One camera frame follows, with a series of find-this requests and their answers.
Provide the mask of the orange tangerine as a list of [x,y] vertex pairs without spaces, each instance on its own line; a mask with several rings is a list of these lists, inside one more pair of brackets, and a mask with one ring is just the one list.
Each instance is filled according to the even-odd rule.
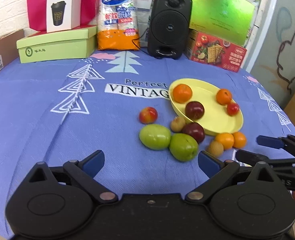
[[231,133],[220,133],[216,135],[215,141],[223,145],[224,150],[229,150],[234,146],[234,136]]
[[232,93],[228,89],[220,89],[216,93],[216,101],[220,105],[227,105],[232,101]]
[[233,148],[241,149],[247,144],[247,138],[242,132],[235,132],[232,134],[234,137]]

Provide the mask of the green apple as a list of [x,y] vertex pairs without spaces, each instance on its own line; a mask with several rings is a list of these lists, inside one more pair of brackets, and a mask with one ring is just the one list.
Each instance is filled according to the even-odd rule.
[[139,139],[149,149],[163,150],[170,144],[171,131],[159,124],[149,124],[140,130]]
[[169,150],[178,161],[191,161],[198,154],[198,143],[190,135],[176,133],[171,137]]

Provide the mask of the dark red plum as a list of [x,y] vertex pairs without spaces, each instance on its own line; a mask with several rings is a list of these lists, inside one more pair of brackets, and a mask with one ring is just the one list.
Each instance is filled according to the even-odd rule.
[[205,139],[204,128],[197,122],[191,122],[189,124],[186,124],[182,129],[182,133],[193,137],[198,144],[203,142]]
[[191,120],[198,120],[204,116],[205,109],[203,104],[198,101],[191,101],[186,104],[185,115]]

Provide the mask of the red apple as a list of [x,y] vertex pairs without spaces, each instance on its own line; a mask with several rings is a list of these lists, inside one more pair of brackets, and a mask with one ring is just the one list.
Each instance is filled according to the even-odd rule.
[[235,102],[231,102],[229,104],[227,104],[227,113],[230,116],[235,116],[239,113],[240,111],[240,106],[235,103]]

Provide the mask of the large orange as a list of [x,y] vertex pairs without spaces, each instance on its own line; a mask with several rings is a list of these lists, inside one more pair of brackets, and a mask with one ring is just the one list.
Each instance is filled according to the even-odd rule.
[[191,99],[192,89],[186,84],[179,84],[173,89],[172,95],[176,102],[185,103]]

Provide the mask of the yellow round plate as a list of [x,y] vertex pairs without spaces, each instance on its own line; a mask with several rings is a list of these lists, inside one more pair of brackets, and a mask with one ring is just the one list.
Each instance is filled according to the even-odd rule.
[[173,99],[172,91],[180,84],[188,85],[192,89],[192,101],[203,104],[204,116],[196,120],[205,131],[205,134],[215,136],[220,133],[235,133],[243,127],[243,114],[241,111],[235,116],[228,115],[226,107],[216,101],[216,93],[219,88],[211,83],[191,78],[175,80],[169,86],[169,98],[173,110],[178,116],[185,119],[187,123],[193,122],[185,115],[185,103],[178,103]]

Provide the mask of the small brown kiwi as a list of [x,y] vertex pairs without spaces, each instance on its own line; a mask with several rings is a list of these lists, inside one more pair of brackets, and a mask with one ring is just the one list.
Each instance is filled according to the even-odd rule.
[[181,116],[177,116],[172,120],[170,124],[170,128],[173,132],[179,133],[184,128],[185,125],[186,125],[186,122],[184,118]]

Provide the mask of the blue printed tablecloth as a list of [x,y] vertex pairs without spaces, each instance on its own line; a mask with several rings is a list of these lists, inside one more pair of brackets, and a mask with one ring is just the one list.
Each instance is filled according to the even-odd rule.
[[256,137],[295,135],[295,126],[265,88],[246,71],[237,73],[188,60],[155,59],[141,51],[97,51],[84,60],[21,63],[0,71],[0,235],[8,199],[39,161],[61,166],[96,150],[105,165],[96,180],[117,194],[186,194],[207,176],[197,160],[181,163],[168,150],[152,151],[139,140],[139,112],[153,107],[157,123],[175,117],[167,90],[182,78],[226,88],[243,113],[246,149],[270,158],[282,150]]

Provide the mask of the small red nectarine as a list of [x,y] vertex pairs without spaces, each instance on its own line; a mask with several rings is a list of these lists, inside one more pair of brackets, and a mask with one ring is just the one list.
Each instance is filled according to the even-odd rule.
[[153,107],[145,107],[139,113],[139,121],[142,124],[152,124],[158,118],[158,112]]

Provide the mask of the red cracker box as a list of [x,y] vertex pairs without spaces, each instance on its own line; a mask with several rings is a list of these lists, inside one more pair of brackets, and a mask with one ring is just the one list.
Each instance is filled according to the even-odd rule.
[[238,72],[246,56],[246,48],[190,29],[186,45],[186,57],[198,63]]

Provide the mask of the light green shoe box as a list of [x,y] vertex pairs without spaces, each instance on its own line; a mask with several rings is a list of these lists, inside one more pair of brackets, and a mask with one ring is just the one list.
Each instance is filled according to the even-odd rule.
[[16,47],[21,63],[83,59],[95,51],[96,35],[95,25],[52,33],[41,31],[18,40]]

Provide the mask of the black speaker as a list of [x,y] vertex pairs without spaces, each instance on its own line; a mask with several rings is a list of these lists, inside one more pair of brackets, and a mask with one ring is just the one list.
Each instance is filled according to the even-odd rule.
[[156,58],[179,59],[189,34],[192,0],[154,0],[147,52]]

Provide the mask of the brown cardboard box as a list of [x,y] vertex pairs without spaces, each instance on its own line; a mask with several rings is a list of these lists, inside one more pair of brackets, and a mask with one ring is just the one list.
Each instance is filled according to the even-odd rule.
[[0,36],[0,71],[19,57],[16,42],[24,38],[23,29]]

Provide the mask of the green gift box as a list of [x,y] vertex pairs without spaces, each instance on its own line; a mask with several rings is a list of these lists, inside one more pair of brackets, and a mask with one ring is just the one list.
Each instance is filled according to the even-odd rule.
[[246,0],[192,0],[189,27],[243,46],[254,9]]

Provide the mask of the orange paper cup pack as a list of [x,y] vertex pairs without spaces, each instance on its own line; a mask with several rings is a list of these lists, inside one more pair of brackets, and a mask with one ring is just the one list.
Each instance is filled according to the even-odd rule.
[[97,0],[99,50],[138,50],[137,0]]

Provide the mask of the white cup box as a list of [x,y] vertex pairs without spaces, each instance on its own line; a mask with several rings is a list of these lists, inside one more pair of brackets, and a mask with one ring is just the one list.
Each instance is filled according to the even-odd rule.
[[81,0],[46,0],[47,33],[80,26]]

